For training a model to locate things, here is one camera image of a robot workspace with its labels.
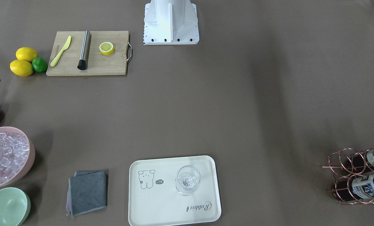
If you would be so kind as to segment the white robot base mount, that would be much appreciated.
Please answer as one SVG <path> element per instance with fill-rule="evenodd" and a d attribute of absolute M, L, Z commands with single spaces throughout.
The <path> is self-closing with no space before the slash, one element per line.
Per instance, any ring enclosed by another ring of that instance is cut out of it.
<path fill-rule="evenodd" d="M 151 0 L 144 9 L 144 45 L 199 43 L 196 4 L 189 0 Z"/>

